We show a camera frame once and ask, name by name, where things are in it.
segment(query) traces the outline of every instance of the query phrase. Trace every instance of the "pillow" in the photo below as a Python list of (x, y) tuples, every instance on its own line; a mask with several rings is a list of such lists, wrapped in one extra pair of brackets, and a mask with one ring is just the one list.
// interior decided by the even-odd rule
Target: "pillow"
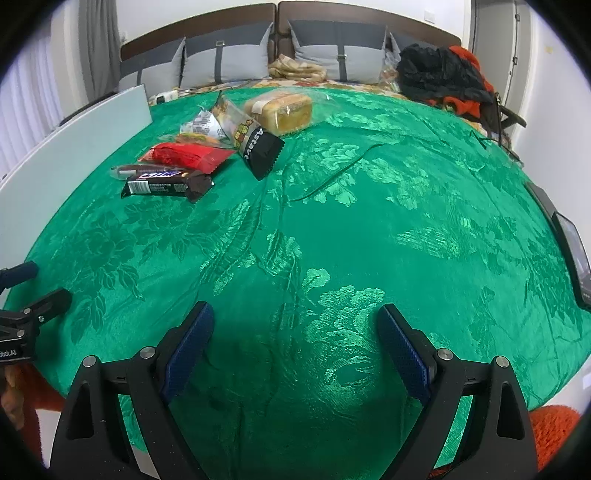
[(316, 63), (340, 82), (378, 83), (384, 64), (386, 26), (291, 20), (295, 59)]
[(414, 45), (415, 43), (422, 48), (430, 47), (430, 48), (437, 48), (432, 43), (418, 40), (411, 35), (406, 35), (406, 33), (395, 33), (392, 35), (392, 42), (396, 41), (398, 48), (400, 51), (403, 51), (409, 45)]
[(119, 91), (141, 85), (151, 97), (177, 88), (181, 80), (184, 38), (173, 40), (121, 62)]
[(188, 38), (181, 88), (268, 77), (272, 26), (260, 22)]

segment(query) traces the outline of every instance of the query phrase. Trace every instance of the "wall outlet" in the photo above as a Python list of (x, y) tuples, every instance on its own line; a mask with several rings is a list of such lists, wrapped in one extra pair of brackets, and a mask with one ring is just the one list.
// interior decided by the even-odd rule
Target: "wall outlet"
[(425, 22), (435, 25), (435, 14), (429, 10), (425, 10)]

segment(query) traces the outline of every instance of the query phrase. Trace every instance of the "metal screw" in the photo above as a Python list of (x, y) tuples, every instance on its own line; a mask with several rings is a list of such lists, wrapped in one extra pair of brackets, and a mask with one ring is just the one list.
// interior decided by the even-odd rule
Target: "metal screw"
[(451, 360), (453, 358), (453, 352), (449, 348), (440, 348), (437, 351), (437, 356), (441, 360)]
[(156, 349), (153, 346), (145, 346), (139, 351), (141, 358), (152, 358), (156, 354)]
[(501, 368), (507, 368), (509, 366), (509, 360), (504, 356), (498, 356), (496, 357), (496, 364)]
[(89, 356), (85, 357), (84, 360), (82, 360), (82, 365), (84, 365), (86, 368), (92, 367), (95, 363), (96, 363), (96, 357), (94, 355), (89, 355)]

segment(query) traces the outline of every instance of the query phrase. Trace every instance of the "green floral bedding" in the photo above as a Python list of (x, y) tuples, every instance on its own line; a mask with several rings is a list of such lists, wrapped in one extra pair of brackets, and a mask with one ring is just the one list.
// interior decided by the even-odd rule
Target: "green floral bedding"
[[(328, 93), (342, 110), (287, 137), (265, 180), (234, 155), (195, 205), (122, 200), (108, 174), (217, 94), (154, 107), (152, 125), (56, 213), (29, 254), (39, 277), (9, 298), (19, 306), (52, 288), (73, 292), (37, 343), (39, 370), (63, 394), (86, 355), (127, 358), (196, 300), (211, 303), (212, 340), (171, 409), (216, 480), (381, 476), (420, 412), (376, 338), (384, 303), (461, 358), (505, 355), (529, 408), (591, 351), (590, 314), (504, 152), (483, 148), (449, 113)], [(468, 405), (440, 464), (453, 458)], [(141, 446), (128, 399), (122, 407)]]

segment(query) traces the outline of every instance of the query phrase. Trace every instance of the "white board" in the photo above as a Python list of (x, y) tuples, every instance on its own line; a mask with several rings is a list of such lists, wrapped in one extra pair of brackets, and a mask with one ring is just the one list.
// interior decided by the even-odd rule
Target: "white board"
[(0, 183), (0, 268), (22, 263), (78, 185), (150, 123), (140, 85), (84, 111), (36, 146)]

